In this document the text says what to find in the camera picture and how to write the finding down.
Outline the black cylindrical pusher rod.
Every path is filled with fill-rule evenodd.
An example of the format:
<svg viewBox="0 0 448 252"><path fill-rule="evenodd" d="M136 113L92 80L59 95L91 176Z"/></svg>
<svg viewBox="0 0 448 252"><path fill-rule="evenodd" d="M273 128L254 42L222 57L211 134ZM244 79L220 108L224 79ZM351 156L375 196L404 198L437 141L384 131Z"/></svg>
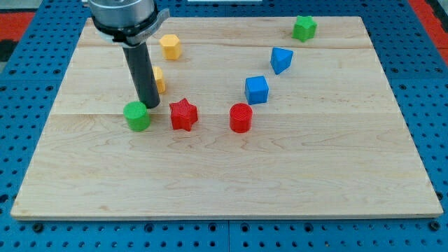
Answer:
<svg viewBox="0 0 448 252"><path fill-rule="evenodd" d="M160 96L147 45L142 43L134 48L123 48L123 52L139 101L147 109L157 107Z"/></svg>

